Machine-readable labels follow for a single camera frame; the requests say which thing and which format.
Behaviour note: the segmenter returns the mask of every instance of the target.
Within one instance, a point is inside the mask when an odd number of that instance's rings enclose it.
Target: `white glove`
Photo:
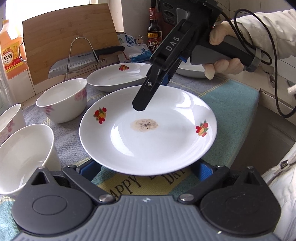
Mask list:
[[[216,25],[210,33],[210,44],[219,45],[223,42],[224,37],[230,35],[237,37],[229,22],[224,21],[219,25]],[[231,60],[221,59],[214,64],[203,64],[205,69],[205,76],[211,80],[214,78],[215,73],[224,74],[239,74],[243,71],[244,65],[238,58]]]

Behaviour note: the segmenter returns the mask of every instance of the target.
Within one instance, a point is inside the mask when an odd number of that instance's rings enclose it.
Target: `orange plastic jug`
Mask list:
[[[5,71],[8,79],[15,77],[29,67],[19,56],[19,46],[23,41],[21,32],[9,20],[3,21],[3,29],[0,31],[0,48]],[[27,60],[24,44],[20,47],[21,57]]]

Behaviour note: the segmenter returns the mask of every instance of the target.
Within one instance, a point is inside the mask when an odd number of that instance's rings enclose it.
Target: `person's arm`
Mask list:
[[[278,59],[296,56],[296,11],[294,9],[283,12],[256,13],[270,30]],[[238,26],[247,41],[266,51],[272,58],[274,53],[268,33],[264,26],[254,16],[237,18]],[[220,44],[226,35],[236,37],[230,24],[226,21],[217,25],[210,33],[210,43]],[[215,72],[225,74],[239,74],[243,71],[240,60],[220,60],[214,65],[204,65],[205,75],[208,79],[214,77]]]

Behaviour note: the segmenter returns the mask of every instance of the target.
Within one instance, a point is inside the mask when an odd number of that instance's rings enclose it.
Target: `window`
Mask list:
[[[15,23],[22,32],[22,22],[47,12],[87,5],[94,0],[6,0],[5,18]]]

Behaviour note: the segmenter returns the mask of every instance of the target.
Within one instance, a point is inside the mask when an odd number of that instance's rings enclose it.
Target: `kitchen knife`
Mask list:
[[[99,59],[100,55],[108,55],[116,52],[123,52],[124,49],[124,46],[112,46],[108,48],[95,50],[95,53]],[[72,56],[70,57],[69,72],[81,69],[84,66],[94,62],[97,62],[97,60],[92,51]],[[48,78],[50,79],[59,75],[67,74],[67,65],[68,58],[59,60],[56,63],[54,63],[49,70]]]

